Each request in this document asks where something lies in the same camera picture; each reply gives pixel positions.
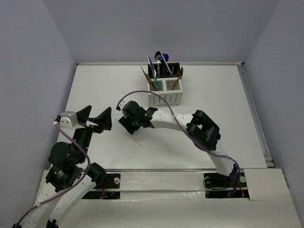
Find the silver spoon pink handle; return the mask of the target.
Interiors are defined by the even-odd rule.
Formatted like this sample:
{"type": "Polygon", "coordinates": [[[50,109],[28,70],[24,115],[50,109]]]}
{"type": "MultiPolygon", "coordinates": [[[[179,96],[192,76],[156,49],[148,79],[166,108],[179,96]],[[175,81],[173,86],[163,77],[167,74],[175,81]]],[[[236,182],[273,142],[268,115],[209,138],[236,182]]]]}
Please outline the silver spoon pink handle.
{"type": "Polygon", "coordinates": [[[160,75],[160,59],[161,59],[161,52],[160,51],[157,51],[154,55],[154,59],[156,61],[156,64],[157,64],[157,75],[159,76],[160,75]]]}

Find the blue spoon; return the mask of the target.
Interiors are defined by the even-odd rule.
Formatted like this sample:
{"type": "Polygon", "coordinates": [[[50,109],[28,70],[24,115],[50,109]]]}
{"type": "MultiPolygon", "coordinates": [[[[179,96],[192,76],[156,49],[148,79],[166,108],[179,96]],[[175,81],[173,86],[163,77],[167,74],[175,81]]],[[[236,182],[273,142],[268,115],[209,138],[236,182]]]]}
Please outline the blue spoon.
{"type": "Polygon", "coordinates": [[[165,57],[164,57],[164,54],[161,54],[161,57],[160,57],[160,62],[162,63],[162,64],[164,64],[165,63],[165,57]]]}

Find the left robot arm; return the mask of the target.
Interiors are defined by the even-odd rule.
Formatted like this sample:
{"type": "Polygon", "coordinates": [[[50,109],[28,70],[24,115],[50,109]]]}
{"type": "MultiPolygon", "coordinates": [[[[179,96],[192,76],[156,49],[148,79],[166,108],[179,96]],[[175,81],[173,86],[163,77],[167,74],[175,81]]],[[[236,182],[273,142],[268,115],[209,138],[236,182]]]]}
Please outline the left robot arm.
{"type": "Polygon", "coordinates": [[[108,186],[106,170],[92,163],[87,154],[94,133],[112,128],[110,107],[95,118],[88,105],[78,112],[66,111],[54,120],[54,126],[68,142],[57,142],[51,148],[51,164],[34,206],[15,228],[57,228],[66,214],[93,188],[108,186]]]}

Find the purple spoon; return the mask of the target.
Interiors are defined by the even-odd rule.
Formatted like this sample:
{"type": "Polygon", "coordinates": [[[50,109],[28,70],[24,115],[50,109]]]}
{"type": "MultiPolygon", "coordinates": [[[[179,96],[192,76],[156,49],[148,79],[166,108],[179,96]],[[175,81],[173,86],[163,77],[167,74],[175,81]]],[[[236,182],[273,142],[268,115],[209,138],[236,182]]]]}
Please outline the purple spoon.
{"type": "Polygon", "coordinates": [[[168,54],[163,54],[163,57],[164,57],[166,62],[169,60],[169,55],[168,54]]]}

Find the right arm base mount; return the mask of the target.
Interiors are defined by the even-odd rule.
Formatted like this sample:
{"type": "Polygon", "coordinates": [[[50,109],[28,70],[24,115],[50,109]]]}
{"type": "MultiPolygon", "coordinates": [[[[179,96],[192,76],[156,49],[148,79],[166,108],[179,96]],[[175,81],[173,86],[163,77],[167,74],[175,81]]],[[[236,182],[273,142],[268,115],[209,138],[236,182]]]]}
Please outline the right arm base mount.
{"type": "Polygon", "coordinates": [[[219,174],[207,172],[202,184],[207,199],[250,198],[244,172],[241,172],[240,180],[233,183],[224,183],[219,174]]]}

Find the gold fork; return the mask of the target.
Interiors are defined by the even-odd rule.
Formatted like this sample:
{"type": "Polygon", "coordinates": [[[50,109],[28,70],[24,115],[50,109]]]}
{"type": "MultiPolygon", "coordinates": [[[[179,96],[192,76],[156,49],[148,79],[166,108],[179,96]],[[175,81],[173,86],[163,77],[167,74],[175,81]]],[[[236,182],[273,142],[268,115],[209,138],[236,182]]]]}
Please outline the gold fork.
{"type": "Polygon", "coordinates": [[[175,89],[176,85],[179,83],[179,80],[182,78],[182,76],[183,76],[183,67],[181,67],[181,68],[180,68],[180,74],[179,74],[179,77],[176,79],[176,81],[175,81],[175,83],[174,83],[174,85],[173,85],[172,90],[174,90],[174,89],[175,89]]]}

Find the silver knife teal handle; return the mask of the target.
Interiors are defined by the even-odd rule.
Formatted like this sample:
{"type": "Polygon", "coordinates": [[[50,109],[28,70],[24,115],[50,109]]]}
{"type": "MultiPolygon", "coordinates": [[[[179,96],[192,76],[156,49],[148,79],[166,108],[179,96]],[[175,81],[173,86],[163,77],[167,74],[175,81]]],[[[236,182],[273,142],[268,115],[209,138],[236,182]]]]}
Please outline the silver knife teal handle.
{"type": "Polygon", "coordinates": [[[148,62],[149,62],[151,72],[152,72],[152,76],[153,76],[154,83],[155,83],[155,91],[160,91],[160,86],[159,86],[159,82],[157,80],[157,74],[156,74],[154,65],[153,65],[152,60],[150,59],[150,57],[148,56],[147,58],[148,58],[148,62]]]}

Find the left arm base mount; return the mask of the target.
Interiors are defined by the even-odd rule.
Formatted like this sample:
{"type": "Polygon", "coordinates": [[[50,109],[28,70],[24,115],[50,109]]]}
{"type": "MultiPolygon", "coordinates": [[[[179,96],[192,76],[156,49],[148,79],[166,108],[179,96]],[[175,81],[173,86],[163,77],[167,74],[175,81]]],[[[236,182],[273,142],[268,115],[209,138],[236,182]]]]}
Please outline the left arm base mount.
{"type": "Polygon", "coordinates": [[[86,193],[82,199],[84,200],[117,200],[120,199],[120,173],[108,173],[107,180],[103,185],[97,185],[88,193],[86,193]]]}

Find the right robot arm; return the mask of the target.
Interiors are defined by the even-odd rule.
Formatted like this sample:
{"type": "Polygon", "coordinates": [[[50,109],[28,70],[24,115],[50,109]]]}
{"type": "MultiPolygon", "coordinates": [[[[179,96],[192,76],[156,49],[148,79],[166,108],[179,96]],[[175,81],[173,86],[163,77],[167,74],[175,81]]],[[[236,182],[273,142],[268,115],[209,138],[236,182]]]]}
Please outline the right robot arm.
{"type": "Polygon", "coordinates": [[[123,114],[119,123],[131,135],[140,128],[184,132],[197,148],[209,155],[219,174],[218,180],[223,186],[230,186],[236,181],[238,166],[223,148],[219,127],[203,111],[197,110],[194,114],[172,114],[155,107],[144,109],[135,101],[122,101],[116,109],[123,114]]]}

